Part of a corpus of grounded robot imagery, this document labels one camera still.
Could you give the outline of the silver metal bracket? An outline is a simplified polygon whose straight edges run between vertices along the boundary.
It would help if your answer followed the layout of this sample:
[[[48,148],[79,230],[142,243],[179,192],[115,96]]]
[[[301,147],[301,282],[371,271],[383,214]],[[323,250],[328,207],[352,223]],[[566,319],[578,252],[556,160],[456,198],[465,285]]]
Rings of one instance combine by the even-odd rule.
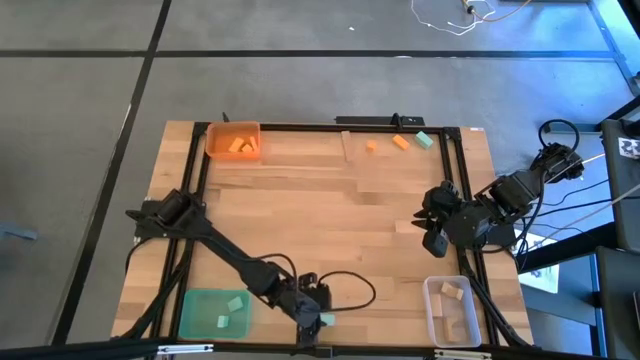
[[[435,349],[435,360],[493,360],[491,353],[460,349]]]
[[[213,344],[174,344],[160,345],[157,348],[158,356],[172,356],[179,354],[211,353],[214,351]]]

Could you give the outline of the white paper sheet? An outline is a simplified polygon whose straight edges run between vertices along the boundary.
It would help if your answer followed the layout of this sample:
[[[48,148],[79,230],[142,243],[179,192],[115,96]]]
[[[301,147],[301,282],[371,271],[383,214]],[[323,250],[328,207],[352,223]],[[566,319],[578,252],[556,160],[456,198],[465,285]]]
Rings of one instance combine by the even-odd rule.
[[[530,250],[536,250],[543,245],[555,243],[554,239],[545,240],[542,236],[536,234],[527,234],[525,240]],[[552,265],[550,267],[541,268],[527,273],[519,274],[518,280],[521,285],[535,288],[551,294],[557,294],[559,290],[560,266]]]

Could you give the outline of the black diagonal beam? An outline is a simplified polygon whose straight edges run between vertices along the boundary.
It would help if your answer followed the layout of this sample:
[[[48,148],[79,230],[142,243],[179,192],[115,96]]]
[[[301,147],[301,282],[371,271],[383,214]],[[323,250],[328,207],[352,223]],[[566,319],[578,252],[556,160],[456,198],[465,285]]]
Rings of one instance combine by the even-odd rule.
[[[598,247],[615,249],[617,245],[616,226],[610,222],[518,255],[518,273],[523,274],[583,257],[594,253]]]

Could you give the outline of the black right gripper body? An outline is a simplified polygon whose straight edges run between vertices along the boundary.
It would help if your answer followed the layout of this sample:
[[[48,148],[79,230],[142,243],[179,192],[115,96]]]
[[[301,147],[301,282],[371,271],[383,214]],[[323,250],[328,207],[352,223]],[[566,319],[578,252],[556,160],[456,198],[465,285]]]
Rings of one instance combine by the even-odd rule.
[[[444,180],[425,193],[423,209],[431,211],[432,217],[425,221],[432,221],[436,229],[448,220],[461,206],[462,198],[456,186],[448,180]]]

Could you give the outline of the black aluminium beam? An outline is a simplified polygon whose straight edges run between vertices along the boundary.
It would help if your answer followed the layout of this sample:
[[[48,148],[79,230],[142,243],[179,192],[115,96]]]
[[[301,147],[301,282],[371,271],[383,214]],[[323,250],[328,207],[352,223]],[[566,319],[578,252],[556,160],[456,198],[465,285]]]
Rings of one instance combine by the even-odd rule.
[[[289,356],[306,355],[318,359],[334,359],[339,356],[398,356],[434,359],[436,347],[367,347],[367,346],[313,346],[298,348],[278,344],[250,344],[231,342],[176,343],[169,338],[154,339],[115,339],[100,342],[74,343],[0,349],[0,360],[132,360],[158,356],[160,345],[174,344],[213,344],[211,353],[259,353],[287,354]],[[476,348],[458,348],[460,350],[486,352],[493,360],[625,360],[604,358],[571,353],[544,351],[535,347],[504,347],[482,345]]]

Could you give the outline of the orange plastic bin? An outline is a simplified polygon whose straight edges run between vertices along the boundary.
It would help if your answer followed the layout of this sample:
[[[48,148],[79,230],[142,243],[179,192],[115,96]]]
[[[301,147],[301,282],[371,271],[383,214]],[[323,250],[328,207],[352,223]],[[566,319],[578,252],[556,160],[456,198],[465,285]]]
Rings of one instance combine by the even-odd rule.
[[[236,137],[244,139],[244,145],[250,143],[250,136],[258,142],[259,150],[253,152],[230,153],[231,143]],[[261,157],[261,127],[258,122],[220,122],[211,123],[206,130],[205,151],[207,155],[217,161],[258,161]]]

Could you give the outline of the clear plastic bin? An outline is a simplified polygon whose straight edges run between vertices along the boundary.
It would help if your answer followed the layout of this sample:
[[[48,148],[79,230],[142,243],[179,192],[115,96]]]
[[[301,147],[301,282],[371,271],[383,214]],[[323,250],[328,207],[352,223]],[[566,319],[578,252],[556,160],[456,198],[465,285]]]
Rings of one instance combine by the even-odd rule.
[[[464,296],[461,301],[448,297],[440,292],[443,282],[462,289]],[[482,343],[480,327],[476,315],[473,291],[469,280],[464,276],[431,276],[428,277],[422,287],[426,323],[429,337],[434,345],[441,348],[477,347]],[[433,317],[430,309],[430,294],[440,294],[442,299],[443,317]],[[462,317],[466,321],[468,340],[464,343],[447,343],[444,338],[444,317]]]

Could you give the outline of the black aluminium table frame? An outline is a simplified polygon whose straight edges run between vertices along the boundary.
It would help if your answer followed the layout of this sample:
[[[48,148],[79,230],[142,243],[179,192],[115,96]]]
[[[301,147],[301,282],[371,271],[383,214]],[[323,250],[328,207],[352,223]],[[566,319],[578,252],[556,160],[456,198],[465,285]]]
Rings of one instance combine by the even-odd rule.
[[[431,148],[403,151],[393,129],[357,126],[347,163],[342,131],[265,124],[258,161],[197,157],[190,186],[202,191],[214,227],[245,252],[281,253],[291,261],[274,260],[286,270],[326,277],[338,312],[319,346],[434,347],[423,282],[459,266],[454,250],[439,259],[422,247],[413,214],[444,179],[471,192],[493,181],[486,134],[438,130]]]

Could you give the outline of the thin grey rod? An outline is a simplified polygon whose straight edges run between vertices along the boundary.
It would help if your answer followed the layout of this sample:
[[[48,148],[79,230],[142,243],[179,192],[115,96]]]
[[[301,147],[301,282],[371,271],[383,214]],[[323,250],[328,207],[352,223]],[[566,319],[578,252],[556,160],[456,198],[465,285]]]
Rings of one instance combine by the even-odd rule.
[[[614,205],[630,199],[630,200],[640,200],[640,195],[636,195],[636,192],[640,191],[640,183],[636,184],[634,187],[632,187],[631,189],[627,190],[626,192],[624,192],[622,195],[619,195],[616,198],[613,199],[604,199],[604,200],[598,200],[598,201],[592,201],[592,202],[588,202],[588,203],[583,203],[583,204],[578,204],[578,205],[572,205],[572,206],[566,206],[566,207],[561,207],[559,209],[554,209],[548,212],[544,213],[544,216],[550,215],[550,214],[555,214],[555,213],[560,213],[560,212],[565,212],[565,211],[571,211],[571,210],[575,210],[575,209],[580,209],[580,208],[585,208],[585,207],[591,207],[591,206],[597,206],[597,208],[589,213],[587,213],[586,215],[576,219],[576,220],[572,220],[569,223],[566,223],[565,225],[561,226],[561,227],[557,227],[554,229],[554,232],[551,233],[550,235],[545,236],[544,238],[542,238],[540,240],[541,244],[544,244],[548,239],[553,239],[557,233],[562,232],[564,230],[567,230],[568,228],[573,228],[576,224],[589,219],[590,217],[608,209],[608,208],[612,208]]]

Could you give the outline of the black side table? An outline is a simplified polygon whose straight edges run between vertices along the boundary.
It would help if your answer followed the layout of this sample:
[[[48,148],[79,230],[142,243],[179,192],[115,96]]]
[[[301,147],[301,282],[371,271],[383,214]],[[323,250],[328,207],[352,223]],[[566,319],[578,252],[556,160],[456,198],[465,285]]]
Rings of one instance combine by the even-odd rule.
[[[640,95],[600,123],[611,197],[640,183],[640,160],[619,155],[618,138],[640,140]],[[640,253],[640,200],[624,200],[613,207],[620,248]]]
[[[607,354],[640,360],[640,254],[599,247],[596,261]]]

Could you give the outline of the fiducial tag paper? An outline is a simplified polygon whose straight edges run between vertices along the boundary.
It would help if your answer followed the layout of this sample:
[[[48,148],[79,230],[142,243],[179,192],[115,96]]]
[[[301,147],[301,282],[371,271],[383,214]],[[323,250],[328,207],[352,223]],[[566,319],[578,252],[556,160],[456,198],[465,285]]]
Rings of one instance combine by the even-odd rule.
[[[620,156],[640,160],[640,140],[619,137],[618,152]]]

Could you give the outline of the grey floor tape piece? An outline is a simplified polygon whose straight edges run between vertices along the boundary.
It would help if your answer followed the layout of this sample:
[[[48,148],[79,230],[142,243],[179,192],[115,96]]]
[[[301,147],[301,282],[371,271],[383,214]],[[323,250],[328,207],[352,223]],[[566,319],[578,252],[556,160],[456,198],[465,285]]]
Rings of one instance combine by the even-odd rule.
[[[0,223],[0,239],[8,236],[18,237],[26,240],[36,240],[38,238],[38,233],[33,230],[24,229],[6,223]]]

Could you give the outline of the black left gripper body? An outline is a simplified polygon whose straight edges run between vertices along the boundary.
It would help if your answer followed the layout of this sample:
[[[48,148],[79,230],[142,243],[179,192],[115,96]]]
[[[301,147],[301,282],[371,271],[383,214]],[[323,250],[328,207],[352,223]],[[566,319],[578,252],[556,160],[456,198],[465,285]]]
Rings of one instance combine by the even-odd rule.
[[[322,325],[321,314],[332,305],[329,286],[316,273],[306,273],[297,280],[282,279],[279,307],[301,328]]]

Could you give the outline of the teal plastic bin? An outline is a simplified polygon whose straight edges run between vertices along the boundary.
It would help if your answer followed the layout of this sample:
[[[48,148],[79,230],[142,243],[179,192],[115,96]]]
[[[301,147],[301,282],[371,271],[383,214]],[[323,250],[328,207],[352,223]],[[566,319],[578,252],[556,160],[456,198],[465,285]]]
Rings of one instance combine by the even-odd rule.
[[[244,306],[230,312],[227,303],[240,296]],[[190,289],[184,298],[178,337],[186,340],[243,339],[248,336],[251,323],[251,295],[246,290]],[[218,328],[220,315],[229,317],[227,328]]]

